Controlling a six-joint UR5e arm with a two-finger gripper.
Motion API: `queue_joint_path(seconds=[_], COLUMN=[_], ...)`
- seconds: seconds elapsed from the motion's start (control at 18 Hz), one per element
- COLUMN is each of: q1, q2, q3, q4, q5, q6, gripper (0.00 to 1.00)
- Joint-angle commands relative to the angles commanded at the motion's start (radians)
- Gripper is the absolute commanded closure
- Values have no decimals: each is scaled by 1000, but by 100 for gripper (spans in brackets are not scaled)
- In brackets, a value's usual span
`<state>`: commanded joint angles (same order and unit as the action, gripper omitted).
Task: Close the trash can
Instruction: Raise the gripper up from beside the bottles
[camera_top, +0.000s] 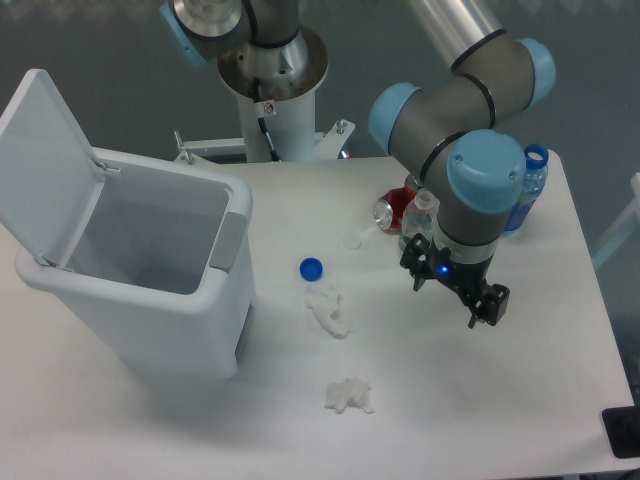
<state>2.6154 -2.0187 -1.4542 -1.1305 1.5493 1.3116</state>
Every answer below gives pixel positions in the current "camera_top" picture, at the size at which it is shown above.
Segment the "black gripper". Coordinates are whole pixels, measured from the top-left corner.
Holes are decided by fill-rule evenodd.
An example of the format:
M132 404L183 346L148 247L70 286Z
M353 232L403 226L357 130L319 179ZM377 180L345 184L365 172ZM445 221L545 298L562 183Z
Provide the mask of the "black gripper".
M419 291L427 280L438 281L453 291L465 306L470 306L468 327L477 323L496 326L506 312L510 289L501 284L489 285L486 274L493 260L458 261L448 247L439 248L418 233L405 246L400 266L413 279L413 290Z

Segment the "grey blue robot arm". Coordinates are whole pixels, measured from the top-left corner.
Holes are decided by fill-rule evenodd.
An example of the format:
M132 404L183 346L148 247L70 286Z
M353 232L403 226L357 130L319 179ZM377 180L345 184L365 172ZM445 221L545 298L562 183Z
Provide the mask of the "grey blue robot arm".
M526 169L523 149L495 127L550 92L555 63L539 42L511 38L482 1L411 8L453 78L432 93L395 84L369 113L376 143L440 203L432 237L413 236L401 265L416 286L435 280L453 291L472 323L495 325L509 291L486 274ZM328 54L297 2L167 1L161 13L190 61L217 63L238 101L248 160L312 158L315 117L286 106L313 97Z

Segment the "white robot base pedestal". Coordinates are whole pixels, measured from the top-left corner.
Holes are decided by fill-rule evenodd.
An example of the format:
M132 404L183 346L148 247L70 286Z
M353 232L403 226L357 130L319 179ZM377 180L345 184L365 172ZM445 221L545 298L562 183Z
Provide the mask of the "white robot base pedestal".
M355 124L339 119L316 130L316 90L328 72L322 39L302 25L287 44L275 48L245 43L217 59L223 85L234 95L240 138L184 141L174 133L179 157L219 160L243 154L249 163L346 159Z

